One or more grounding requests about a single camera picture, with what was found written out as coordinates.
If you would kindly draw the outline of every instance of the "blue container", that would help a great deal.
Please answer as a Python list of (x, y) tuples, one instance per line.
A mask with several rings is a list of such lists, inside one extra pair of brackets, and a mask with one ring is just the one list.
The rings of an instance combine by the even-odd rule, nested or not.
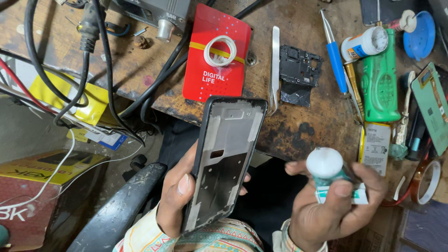
[(431, 14), (427, 11), (419, 12), (416, 17), (417, 27), (411, 33), (405, 32), (403, 44), (408, 56), (420, 61), (428, 57), (434, 46), (435, 23)]

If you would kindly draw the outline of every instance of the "screwdriver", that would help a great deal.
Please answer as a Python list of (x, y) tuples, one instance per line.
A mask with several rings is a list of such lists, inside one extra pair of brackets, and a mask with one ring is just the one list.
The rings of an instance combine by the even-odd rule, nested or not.
[(332, 64), (333, 72), (336, 77), (337, 84), (340, 91), (345, 95), (347, 94), (347, 83), (345, 82), (344, 67), (342, 66), (342, 60), (340, 58), (339, 48), (333, 36), (332, 28), (323, 14), (323, 9), (320, 9), (323, 19), (323, 27), (325, 29), (325, 36), (327, 37), (327, 50), (330, 56), (330, 62)]

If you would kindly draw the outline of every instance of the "green bottle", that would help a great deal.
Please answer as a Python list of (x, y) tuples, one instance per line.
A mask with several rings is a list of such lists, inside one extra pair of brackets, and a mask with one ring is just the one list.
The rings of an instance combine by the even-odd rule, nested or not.
[(377, 55), (366, 57), (361, 78), (367, 122), (393, 122), (398, 112), (395, 75), (395, 31), (386, 29), (388, 47)]

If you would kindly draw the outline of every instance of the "wooden desk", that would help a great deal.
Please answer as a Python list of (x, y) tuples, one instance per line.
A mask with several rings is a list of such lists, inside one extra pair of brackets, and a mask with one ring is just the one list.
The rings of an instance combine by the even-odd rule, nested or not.
[[(214, 8), (235, 15), (252, 1), (217, 0)], [(194, 17), (195, 6), (199, 2), (205, 0), (192, 1), (190, 18)], [(23, 35), (25, 6), (26, 0), (20, 0), (0, 13), (0, 47), (28, 57)], [(274, 25), (280, 28), (281, 44), (292, 45), (324, 58), (319, 87), (313, 88), (311, 92), (311, 107), (280, 104), (277, 112), (267, 117), (263, 124), (256, 148), (287, 161), (306, 158), (316, 146), (337, 149), (349, 162), (358, 158), (361, 128), (353, 122), (347, 101), (341, 99), (328, 58), (322, 18), (318, 13), (321, 8), (326, 9), (325, 15), (339, 43), (366, 29), (362, 24), (359, 0), (336, 1), (332, 4), (318, 0), (273, 0), (243, 19), (254, 29), (249, 50), (257, 58), (254, 66), (246, 66), (243, 96), (268, 99), (271, 31)], [(41, 42), (38, 53), (45, 56), (46, 65), (79, 75), (82, 54), (78, 49), (80, 35), (76, 32), (75, 24), (81, 20), (82, 12), (66, 5), (59, 6), (53, 0), (39, 1), (34, 18), (34, 38), (37, 43)], [(163, 44), (155, 39), (157, 30), (150, 26), (143, 35), (152, 40), (152, 46), (141, 50), (134, 47), (132, 34), (146, 27), (146, 24), (112, 11), (108, 11), (106, 20), (122, 26), (128, 23), (132, 25), (129, 35), (123, 38), (110, 35), (109, 40), (117, 93), (135, 100), (155, 80), (180, 38), (173, 36), (171, 43)], [(91, 83), (106, 87), (106, 65), (101, 59), (102, 51), (103, 46), (99, 41), (95, 53), (90, 57), (89, 77)], [(417, 71), (402, 49), (397, 47), (396, 51), (397, 76), (410, 71), (411, 67)], [(184, 74), (185, 64), (158, 89), (153, 108), (200, 125), (203, 103), (183, 98)], [(388, 176), (390, 173), (398, 178), (389, 184), (390, 188), (395, 188), (401, 177), (396, 174), (396, 169), (388, 169)]]

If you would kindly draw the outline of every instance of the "metal tweezers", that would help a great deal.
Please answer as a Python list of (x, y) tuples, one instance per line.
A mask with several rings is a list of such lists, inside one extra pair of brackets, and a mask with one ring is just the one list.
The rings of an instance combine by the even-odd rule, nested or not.
[(279, 90), (279, 68), (280, 68), (280, 29), (277, 26), (272, 28), (272, 59), (271, 76), (269, 78), (269, 112), (271, 116), (277, 111), (278, 100), (277, 91)]

